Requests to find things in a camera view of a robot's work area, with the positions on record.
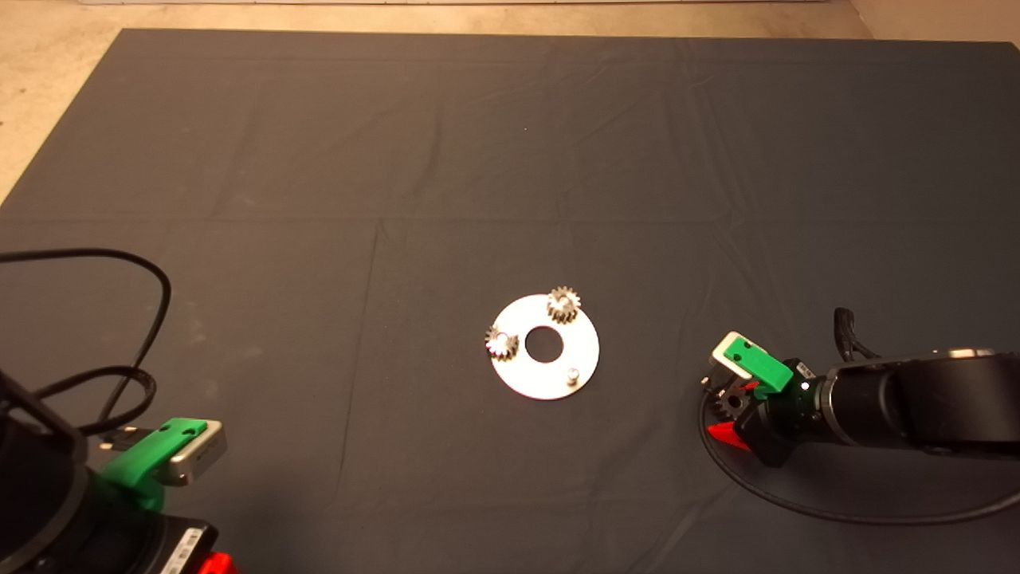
label sticker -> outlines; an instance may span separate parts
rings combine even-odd
[[[202,539],[201,528],[189,528],[185,530],[185,535],[177,542],[177,547],[173,549],[173,555],[170,556],[170,560],[166,561],[166,566],[163,566],[159,574],[181,574],[185,569],[185,565],[188,564],[191,554],[195,552],[195,546],[198,545],[200,539]]]
[[[808,369],[807,365],[805,365],[803,363],[798,363],[797,364],[797,372],[800,373],[801,376],[804,377],[805,379],[814,379],[815,378],[815,374],[811,371],[811,369]]]

small gear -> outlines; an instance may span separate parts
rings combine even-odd
[[[495,325],[486,332],[486,349],[489,351],[489,357],[497,361],[510,361],[517,355],[518,347],[520,341],[517,335],[508,335]]]
[[[580,298],[569,286],[557,286],[549,294],[549,304],[546,309],[553,321],[566,325],[577,317],[577,310],[580,309]]]
[[[751,393],[745,387],[748,382],[740,377],[717,392],[712,402],[712,414],[720,422],[735,421],[751,404]]]

center hole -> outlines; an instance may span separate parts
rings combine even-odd
[[[524,349],[539,363],[552,363],[563,354],[563,340],[555,329],[536,327],[524,340]]]

concrete floor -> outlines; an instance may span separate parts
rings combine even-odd
[[[1020,2],[90,6],[0,0],[0,200],[123,28],[1020,41]]]

white metal disc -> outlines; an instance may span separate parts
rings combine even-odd
[[[493,359],[493,368],[503,382],[530,399],[552,401],[580,390],[595,374],[599,364],[599,334],[583,311],[566,325],[549,317],[548,296],[528,296],[510,304],[496,318],[500,332],[516,335],[520,342],[517,355],[509,361]],[[551,363],[540,363],[527,353],[527,334],[548,327],[563,340],[563,353]]]

